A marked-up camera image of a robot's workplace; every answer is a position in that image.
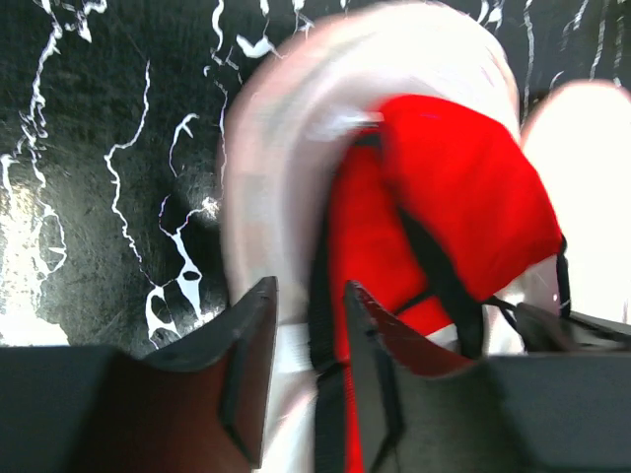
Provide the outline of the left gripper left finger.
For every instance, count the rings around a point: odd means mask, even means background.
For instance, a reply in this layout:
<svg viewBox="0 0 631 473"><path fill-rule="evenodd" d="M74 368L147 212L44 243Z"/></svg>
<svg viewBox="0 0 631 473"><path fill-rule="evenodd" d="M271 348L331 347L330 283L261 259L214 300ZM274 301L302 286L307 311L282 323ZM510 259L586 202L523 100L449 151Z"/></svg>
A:
<svg viewBox="0 0 631 473"><path fill-rule="evenodd" d="M144 359L108 346L1 352L5 472L248 472L262 461L277 281Z"/></svg>

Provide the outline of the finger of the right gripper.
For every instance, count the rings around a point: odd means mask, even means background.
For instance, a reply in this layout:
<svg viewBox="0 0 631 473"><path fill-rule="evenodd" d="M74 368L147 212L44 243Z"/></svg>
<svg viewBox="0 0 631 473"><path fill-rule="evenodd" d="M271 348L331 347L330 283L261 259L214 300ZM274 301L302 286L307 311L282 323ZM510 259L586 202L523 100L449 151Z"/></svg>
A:
<svg viewBox="0 0 631 473"><path fill-rule="evenodd" d="M630 352L630 325L571 311L568 317L531 304L515 309L528 353Z"/></svg>

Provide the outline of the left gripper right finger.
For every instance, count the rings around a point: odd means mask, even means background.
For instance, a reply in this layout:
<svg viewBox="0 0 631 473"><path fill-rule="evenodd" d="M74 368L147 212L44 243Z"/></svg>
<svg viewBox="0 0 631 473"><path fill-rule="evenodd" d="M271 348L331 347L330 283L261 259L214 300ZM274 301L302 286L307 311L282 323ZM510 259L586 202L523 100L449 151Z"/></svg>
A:
<svg viewBox="0 0 631 473"><path fill-rule="evenodd" d="M630 352L471 360L350 283L344 304L369 472L626 472Z"/></svg>

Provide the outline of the red bra with black straps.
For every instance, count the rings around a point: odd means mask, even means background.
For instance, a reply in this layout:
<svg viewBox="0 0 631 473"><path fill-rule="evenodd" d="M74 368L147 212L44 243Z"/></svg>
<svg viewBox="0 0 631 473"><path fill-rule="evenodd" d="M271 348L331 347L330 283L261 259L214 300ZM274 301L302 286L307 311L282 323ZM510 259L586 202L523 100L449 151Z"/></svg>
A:
<svg viewBox="0 0 631 473"><path fill-rule="evenodd" d="M453 101L404 95L380 106L334 173L312 264L317 373L315 470L363 470L344 290L360 283L422 336L451 328L457 353L423 350L431 373L480 358L483 308L530 267L556 261L570 310L567 241L541 179L508 129Z"/></svg>

